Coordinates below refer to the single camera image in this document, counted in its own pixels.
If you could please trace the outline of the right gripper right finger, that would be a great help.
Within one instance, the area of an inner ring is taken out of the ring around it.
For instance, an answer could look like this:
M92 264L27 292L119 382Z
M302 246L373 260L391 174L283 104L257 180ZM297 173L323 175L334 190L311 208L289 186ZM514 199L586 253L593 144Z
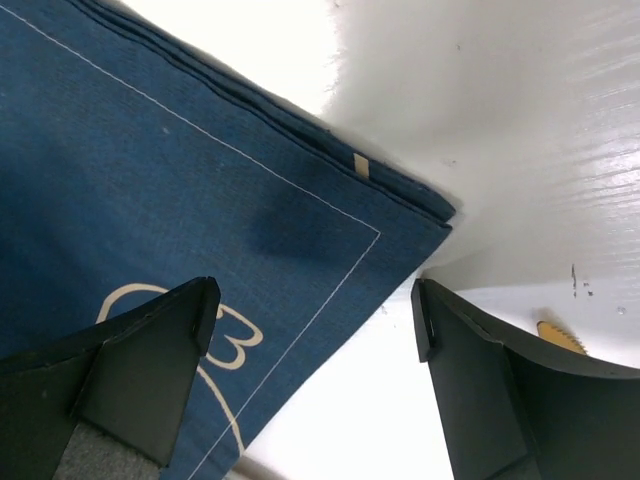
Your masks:
M541 339L435 281L413 284L457 479L635 479L639 372Z

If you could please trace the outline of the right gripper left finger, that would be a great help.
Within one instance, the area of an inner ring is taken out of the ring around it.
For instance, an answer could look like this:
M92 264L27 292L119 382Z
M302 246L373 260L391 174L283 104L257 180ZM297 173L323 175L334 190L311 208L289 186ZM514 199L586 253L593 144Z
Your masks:
M220 302L199 277L1 362L4 479L156 479L173 456Z

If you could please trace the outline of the blue whale placemat cloth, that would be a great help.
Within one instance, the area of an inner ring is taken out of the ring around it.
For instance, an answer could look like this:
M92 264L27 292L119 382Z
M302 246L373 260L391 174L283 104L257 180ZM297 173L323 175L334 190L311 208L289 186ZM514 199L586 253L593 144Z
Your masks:
M1 353L221 290L168 479L220 479L454 207L100 1L1 5Z

